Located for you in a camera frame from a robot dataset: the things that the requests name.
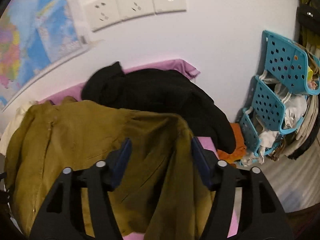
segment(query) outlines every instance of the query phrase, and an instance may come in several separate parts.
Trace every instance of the screw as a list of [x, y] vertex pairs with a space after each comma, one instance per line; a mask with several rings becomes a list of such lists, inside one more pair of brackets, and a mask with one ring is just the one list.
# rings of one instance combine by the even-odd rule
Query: screw
[[64, 168], [62, 172], [63, 172], [63, 174], [69, 174], [71, 171], [72, 171], [72, 169], [67, 167], [67, 168]]
[[253, 167], [252, 172], [255, 174], [259, 174], [261, 172], [261, 170], [258, 167]]
[[106, 166], [106, 162], [105, 162], [105, 161], [98, 161], [98, 162], [96, 163], [96, 166], [97, 166], [98, 168], [102, 168], [102, 167]]
[[224, 161], [224, 160], [220, 160], [220, 161], [218, 161], [218, 165], [219, 165], [220, 167], [225, 167], [225, 166], [228, 165], [228, 163], [227, 163], [226, 161]]

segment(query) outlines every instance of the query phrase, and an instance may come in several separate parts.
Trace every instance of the blue hanging organizer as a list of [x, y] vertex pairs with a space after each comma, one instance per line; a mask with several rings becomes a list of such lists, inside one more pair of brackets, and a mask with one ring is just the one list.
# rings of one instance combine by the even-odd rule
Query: blue hanging organizer
[[303, 117], [299, 119], [296, 127], [283, 129], [284, 115], [286, 107], [281, 99], [256, 76], [257, 87], [253, 95], [251, 106], [256, 114], [264, 122], [265, 127], [271, 131], [279, 131], [280, 134], [289, 134], [297, 130], [303, 122]]
[[[308, 55], [295, 45], [295, 42], [279, 34], [264, 31], [268, 42], [265, 70], [268, 70], [290, 93], [318, 95], [320, 93], [319, 79], [317, 89], [312, 90], [307, 84]], [[320, 61], [313, 56], [318, 65]]]
[[[256, 157], [259, 157], [259, 147], [261, 143], [261, 139], [259, 139], [259, 135], [252, 124], [249, 115], [246, 113], [248, 108], [242, 109], [243, 116], [239, 123], [242, 135], [244, 137], [244, 144], [246, 145], [247, 149], [252, 151]], [[265, 155], [272, 153], [276, 148], [280, 146], [280, 142], [275, 142], [272, 148], [265, 151]]]

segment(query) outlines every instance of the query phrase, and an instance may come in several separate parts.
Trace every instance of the orange cloth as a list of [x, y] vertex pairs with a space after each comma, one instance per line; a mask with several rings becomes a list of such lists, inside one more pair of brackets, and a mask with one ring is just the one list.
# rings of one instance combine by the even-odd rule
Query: orange cloth
[[217, 153], [220, 160], [225, 160], [227, 163], [234, 163], [246, 155], [247, 147], [244, 145], [240, 125], [238, 123], [230, 123], [230, 125], [236, 138], [236, 149], [232, 154], [227, 154], [221, 150], [217, 150]]

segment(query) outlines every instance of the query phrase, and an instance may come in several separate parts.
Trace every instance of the floor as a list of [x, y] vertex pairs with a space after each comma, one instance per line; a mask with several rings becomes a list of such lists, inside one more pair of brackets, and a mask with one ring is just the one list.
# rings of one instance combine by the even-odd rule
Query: floor
[[[274, 162], [266, 159], [261, 168], [276, 192], [285, 212], [294, 212], [320, 202], [320, 143], [314, 144], [297, 160], [286, 156]], [[237, 215], [240, 214], [241, 191], [235, 199]]]

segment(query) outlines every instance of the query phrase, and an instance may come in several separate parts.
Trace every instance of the white fabric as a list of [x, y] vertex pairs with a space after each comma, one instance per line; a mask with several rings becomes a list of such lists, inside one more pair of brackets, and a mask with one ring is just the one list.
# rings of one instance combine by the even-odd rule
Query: white fabric
[[278, 136], [278, 131], [270, 131], [264, 130], [261, 134], [259, 134], [259, 138], [261, 139], [260, 146], [265, 148], [271, 148], [276, 141], [276, 137]]
[[[288, 89], [282, 84], [276, 84], [275, 93], [281, 100], [285, 99], [288, 94]], [[284, 102], [286, 106], [284, 115], [284, 129], [294, 128], [299, 119], [307, 110], [307, 101], [303, 95], [292, 94], [289, 99]]]
[[283, 155], [286, 155], [286, 156], [291, 155], [296, 149], [298, 149], [306, 141], [316, 121], [318, 110], [319, 110], [318, 96], [312, 96], [304, 121], [296, 135], [296, 138], [291, 144], [287, 145], [283, 149], [282, 151]]
[[5, 128], [0, 140], [0, 153], [2, 155], [7, 155], [7, 148], [12, 135], [19, 128], [28, 109], [35, 104], [36, 101], [29, 101], [17, 109], [15, 117], [9, 122], [8, 126]]
[[258, 157], [256, 157], [252, 151], [247, 150], [247, 154], [242, 157], [241, 163], [244, 167], [249, 167], [253, 164], [253, 160], [256, 159], [258, 159]]

